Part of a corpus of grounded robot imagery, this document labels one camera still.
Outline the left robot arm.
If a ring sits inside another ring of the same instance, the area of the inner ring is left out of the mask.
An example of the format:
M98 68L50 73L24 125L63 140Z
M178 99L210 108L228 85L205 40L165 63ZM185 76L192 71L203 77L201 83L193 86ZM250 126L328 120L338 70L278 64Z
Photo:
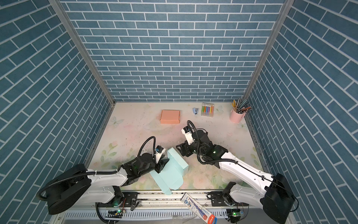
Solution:
M164 153L165 148L154 145L152 154L139 152L133 160L113 170L97 171L77 164L48 182L36 197L46 201L50 215L80 203L111 203L118 207L124 196L120 188L137 182L151 171L160 173L169 162Z

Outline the pink cardboard box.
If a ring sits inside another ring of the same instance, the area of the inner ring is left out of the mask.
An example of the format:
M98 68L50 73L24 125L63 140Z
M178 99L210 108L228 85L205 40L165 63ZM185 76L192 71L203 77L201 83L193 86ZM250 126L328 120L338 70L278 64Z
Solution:
M179 124L180 111L179 110L162 110L160 117L161 124Z

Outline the light blue cardboard box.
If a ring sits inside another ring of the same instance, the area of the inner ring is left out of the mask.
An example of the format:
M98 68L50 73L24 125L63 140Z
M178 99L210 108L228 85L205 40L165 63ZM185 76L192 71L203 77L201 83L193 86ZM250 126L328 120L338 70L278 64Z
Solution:
M167 152L169 162L160 173L151 171L150 174L162 192L169 196L171 190L178 190L184 183L183 176L188 172L189 165L173 147Z

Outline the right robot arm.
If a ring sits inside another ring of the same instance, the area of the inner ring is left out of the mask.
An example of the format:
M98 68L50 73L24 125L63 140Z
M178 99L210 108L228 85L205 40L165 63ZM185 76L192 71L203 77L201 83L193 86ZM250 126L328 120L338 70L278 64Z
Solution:
M286 177L280 173L272 175L260 171L238 159L226 148L213 144L208 133L197 129L192 121L182 129L186 141L176 146L182 156L196 155L202 165L212 165L227 171L247 183L243 187L230 182L221 193L221 200L228 205L246 203L263 209L275 222L286 223L298 203Z

